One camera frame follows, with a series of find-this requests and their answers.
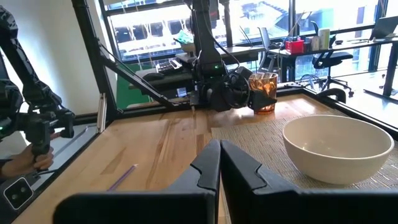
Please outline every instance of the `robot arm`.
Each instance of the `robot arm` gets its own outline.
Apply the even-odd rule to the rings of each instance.
[[[0,6],[0,47],[21,79],[22,94],[29,105],[27,113],[20,113],[23,99],[18,87],[9,78],[0,80],[0,139],[14,131],[23,131],[32,143],[33,154],[38,156],[48,153],[54,127],[65,128],[61,137],[73,137],[75,115],[62,106],[61,98],[49,86],[39,80],[17,33],[14,17]]]

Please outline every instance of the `glass cup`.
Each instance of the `glass cup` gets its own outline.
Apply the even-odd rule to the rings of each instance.
[[[261,90],[266,96],[276,99],[278,74],[266,72],[255,73],[249,77],[251,90]],[[275,110],[275,103],[255,111],[254,114],[269,114]]]

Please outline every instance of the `human hand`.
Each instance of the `human hand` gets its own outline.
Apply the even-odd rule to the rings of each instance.
[[[50,139],[53,140],[58,137],[60,137],[60,133],[54,133],[50,136]],[[20,154],[12,156],[12,160],[5,163],[1,168],[1,177],[11,178],[29,174],[35,171],[35,169],[48,169],[53,164],[53,151],[54,149],[50,147],[47,154],[39,155],[34,160],[32,145],[29,144]]]

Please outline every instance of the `red box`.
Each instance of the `red box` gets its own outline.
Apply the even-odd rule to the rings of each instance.
[[[298,41],[286,41],[286,51],[291,54],[302,54],[304,53],[304,40]]]

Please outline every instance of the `woven placemat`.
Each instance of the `woven placemat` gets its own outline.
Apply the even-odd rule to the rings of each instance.
[[[344,116],[344,114],[337,110],[331,110],[321,114]],[[299,117],[275,119],[267,122],[244,124],[228,128],[212,128],[211,133],[215,139],[230,140],[257,161],[264,164],[268,169],[303,189],[391,189],[398,186],[397,143],[395,144],[396,148],[392,151],[381,170],[367,180],[356,184],[327,184],[302,174],[289,159],[282,137],[282,130],[285,124],[295,118]]]

